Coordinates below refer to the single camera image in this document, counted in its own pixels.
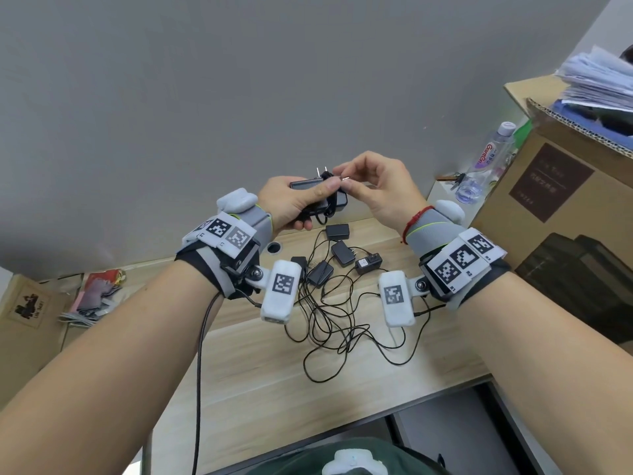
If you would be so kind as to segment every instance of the gray wall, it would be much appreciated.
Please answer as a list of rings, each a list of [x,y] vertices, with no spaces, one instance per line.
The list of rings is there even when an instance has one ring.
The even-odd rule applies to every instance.
[[[367,149],[428,192],[607,1],[3,0],[0,265],[168,256],[218,196]]]
[[[618,56],[633,45],[633,0],[611,0],[576,45],[572,55],[588,52],[593,45]]]

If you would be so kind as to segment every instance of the forearm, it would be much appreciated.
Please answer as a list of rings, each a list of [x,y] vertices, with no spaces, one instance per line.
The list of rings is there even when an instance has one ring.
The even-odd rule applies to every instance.
[[[564,473],[630,471],[630,355],[513,273],[465,302],[458,318]]]
[[[0,471],[122,473],[190,366],[216,294],[174,262],[88,330],[0,414]]]

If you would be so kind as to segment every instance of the bottle cap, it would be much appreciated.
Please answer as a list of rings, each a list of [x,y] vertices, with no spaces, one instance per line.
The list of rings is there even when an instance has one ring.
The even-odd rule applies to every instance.
[[[501,125],[499,125],[499,130],[497,133],[503,137],[509,137],[511,134],[515,132],[517,126],[511,121],[504,121]]]

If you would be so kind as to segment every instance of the brown box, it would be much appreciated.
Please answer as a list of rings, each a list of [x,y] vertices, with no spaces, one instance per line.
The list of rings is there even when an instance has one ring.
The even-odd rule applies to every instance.
[[[633,340],[633,152],[547,107],[555,77],[506,85],[534,130],[473,226],[517,274],[615,343]]]
[[[0,295],[0,410],[61,351],[70,295],[13,275]]]

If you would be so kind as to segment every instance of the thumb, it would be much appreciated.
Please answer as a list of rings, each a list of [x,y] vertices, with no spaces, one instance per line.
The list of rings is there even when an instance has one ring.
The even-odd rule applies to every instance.
[[[301,192],[301,202],[305,205],[325,200],[341,186],[341,179],[337,176],[331,176],[316,187]]]
[[[357,200],[365,203],[366,205],[371,205],[374,201],[375,191],[370,189],[369,187],[363,185],[360,182],[352,180],[348,178],[341,182],[341,188],[348,195],[352,195],[352,197]]]

